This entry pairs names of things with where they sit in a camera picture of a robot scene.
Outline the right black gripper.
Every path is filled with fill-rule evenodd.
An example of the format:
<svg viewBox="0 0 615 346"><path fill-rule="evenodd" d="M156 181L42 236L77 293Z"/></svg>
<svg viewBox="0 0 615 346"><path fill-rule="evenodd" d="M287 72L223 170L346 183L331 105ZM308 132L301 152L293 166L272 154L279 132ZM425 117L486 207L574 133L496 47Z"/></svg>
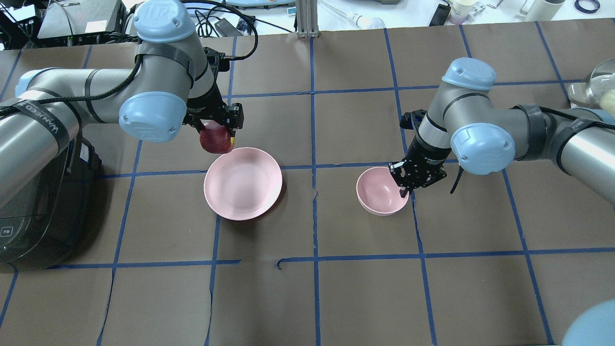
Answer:
<svg viewBox="0 0 615 346"><path fill-rule="evenodd" d="M389 164L389 173L406 198L409 188L427 188L447 177L444 162L452 153L450 148L437 148L414 139L404 158Z"/></svg>

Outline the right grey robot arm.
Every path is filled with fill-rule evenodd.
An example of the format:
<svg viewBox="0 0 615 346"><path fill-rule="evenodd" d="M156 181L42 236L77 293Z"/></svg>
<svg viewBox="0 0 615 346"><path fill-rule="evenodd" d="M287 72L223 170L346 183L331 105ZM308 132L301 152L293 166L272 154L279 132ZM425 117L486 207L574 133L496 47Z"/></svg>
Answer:
<svg viewBox="0 0 615 346"><path fill-rule="evenodd" d="M400 198L444 179L455 155L460 171L499 172L514 161L550 160L609 202L614 188L614 116L594 108L554 110L536 104L509 109L489 98L495 70L478 59L455 59L427 110L406 112L400 127L415 137L389 173Z"/></svg>

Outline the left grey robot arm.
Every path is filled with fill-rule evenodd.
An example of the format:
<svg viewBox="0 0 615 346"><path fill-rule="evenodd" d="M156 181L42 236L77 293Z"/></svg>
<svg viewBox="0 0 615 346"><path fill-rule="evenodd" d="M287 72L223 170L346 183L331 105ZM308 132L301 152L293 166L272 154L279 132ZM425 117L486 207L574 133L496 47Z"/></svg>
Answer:
<svg viewBox="0 0 615 346"><path fill-rule="evenodd" d="M138 140L176 138L182 125L203 121L222 126L222 135L202 146L234 144L242 129L242 105L226 104L211 57L201 46L183 0L147 0L137 7L140 40L129 69L46 68L25 73L16 96L1 103L1 205L9 202L71 140L90 124L120 125Z"/></svg>

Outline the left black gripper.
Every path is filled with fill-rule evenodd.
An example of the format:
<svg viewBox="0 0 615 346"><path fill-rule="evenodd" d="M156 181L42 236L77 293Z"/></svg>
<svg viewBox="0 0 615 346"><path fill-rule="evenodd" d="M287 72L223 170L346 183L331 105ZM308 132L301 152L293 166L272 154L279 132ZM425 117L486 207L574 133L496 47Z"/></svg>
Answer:
<svg viewBox="0 0 615 346"><path fill-rule="evenodd" d="M213 86L204 95L187 99L187 111L183 124L189 125L200 134L204 129L202 121L216 121L230 131L240 130L244 127L243 105L241 103L226 104L218 87Z"/></svg>

